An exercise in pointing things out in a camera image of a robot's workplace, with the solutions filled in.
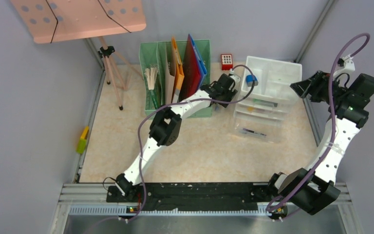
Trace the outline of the green file rack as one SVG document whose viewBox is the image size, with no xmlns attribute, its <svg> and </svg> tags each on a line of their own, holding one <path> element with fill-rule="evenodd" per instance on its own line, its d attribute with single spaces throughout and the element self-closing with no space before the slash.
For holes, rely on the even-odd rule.
<svg viewBox="0 0 374 234">
<path fill-rule="evenodd" d="M 204 78 L 203 84 L 210 84 L 211 74 L 211 46 L 208 39 L 196 39 L 196 48 L 204 61 L 207 70 L 207 75 Z M 171 42 L 144 42 L 139 47 L 139 61 L 143 77 L 145 77 L 145 70 L 147 68 L 155 67 L 158 69 L 157 81 L 155 84 L 155 95 L 148 88 L 148 83 L 145 81 L 146 101 L 145 114 L 148 116 L 156 110 L 156 107 L 165 103 L 165 73 L 168 67 L 167 58 L 171 55 Z"/>
</svg>

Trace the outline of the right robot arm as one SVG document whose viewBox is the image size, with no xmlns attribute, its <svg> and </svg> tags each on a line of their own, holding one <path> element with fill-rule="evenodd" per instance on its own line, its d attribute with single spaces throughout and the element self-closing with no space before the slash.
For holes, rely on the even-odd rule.
<svg viewBox="0 0 374 234">
<path fill-rule="evenodd" d="M 329 94 L 328 73 L 317 71 L 309 79 L 292 83 L 291 89 L 300 97 L 312 102 L 326 102 L 334 108 L 325 126 L 325 132 L 312 162 L 293 173 L 274 174 L 266 195 L 271 200 L 266 211 L 279 211 L 291 202 L 310 215 L 314 215 L 336 201 L 340 190 L 336 188 L 336 174 L 351 140 L 369 119 L 364 108 L 374 94 L 374 77 L 361 73 L 350 87 L 332 82 Z"/>
</svg>

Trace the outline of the green children's book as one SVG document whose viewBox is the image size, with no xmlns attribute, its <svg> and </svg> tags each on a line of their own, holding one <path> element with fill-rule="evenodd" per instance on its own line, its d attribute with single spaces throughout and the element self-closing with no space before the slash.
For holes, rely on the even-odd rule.
<svg viewBox="0 0 374 234">
<path fill-rule="evenodd" d="M 146 68 L 144 71 L 145 80 L 147 82 L 147 90 L 155 109 L 158 109 L 159 103 L 156 95 L 155 84 L 158 75 L 157 67 Z"/>
</svg>

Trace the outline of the clear plastic drawer unit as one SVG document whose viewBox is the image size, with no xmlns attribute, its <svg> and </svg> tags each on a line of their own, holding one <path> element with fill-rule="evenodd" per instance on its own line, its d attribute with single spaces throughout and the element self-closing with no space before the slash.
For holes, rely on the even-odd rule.
<svg viewBox="0 0 374 234">
<path fill-rule="evenodd" d="M 247 69 L 243 71 L 243 80 L 237 89 L 240 102 L 235 105 L 233 112 L 234 131 L 244 137 L 279 142 L 282 139 L 285 119 L 299 99 L 290 88 L 290 84 L 302 80 L 302 65 L 254 56 L 247 56 L 245 64 Z M 248 87 L 245 83 L 247 75 L 255 75 L 259 84 Z M 255 105 L 253 99 L 276 102 L 278 106 L 272 108 Z M 248 107 L 253 107 L 255 110 L 249 112 Z M 262 138 L 243 134 L 242 128 L 267 136 Z"/>
</svg>

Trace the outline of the red translucent file folder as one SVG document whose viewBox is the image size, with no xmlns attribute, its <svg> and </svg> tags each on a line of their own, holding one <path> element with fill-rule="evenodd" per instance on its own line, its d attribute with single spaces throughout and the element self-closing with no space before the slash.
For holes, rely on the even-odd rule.
<svg viewBox="0 0 374 234">
<path fill-rule="evenodd" d="M 188 35 L 184 59 L 183 59 L 183 71 L 184 71 L 184 80 L 181 87 L 180 99 L 184 100 L 197 91 L 198 82 L 201 78 L 201 72 L 195 51 L 193 49 L 192 36 Z"/>
</svg>

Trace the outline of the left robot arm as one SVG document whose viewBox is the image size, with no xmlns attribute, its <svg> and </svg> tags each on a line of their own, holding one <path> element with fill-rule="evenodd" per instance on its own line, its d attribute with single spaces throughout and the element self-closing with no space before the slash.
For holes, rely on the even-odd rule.
<svg viewBox="0 0 374 234">
<path fill-rule="evenodd" d="M 236 95 L 240 82 L 241 77 L 233 72 L 222 74 L 217 81 L 202 85 L 198 91 L 185 100 L 164 105 L 156 110 L 149 126 L 149 135 L 145 144 L 142 144 L 140 138 L 138 139 L 139 155 L 131 166 L 118 175 L 115 180 L 118 195 L 127 202 L 134 200 L 137 194 L 135 186 L 142 183 L 141 174 L 162 148 L 170 146 L 176 141 L 182 120 L 214 103 L 224 107 L 228 106 Z"/>
</svg>

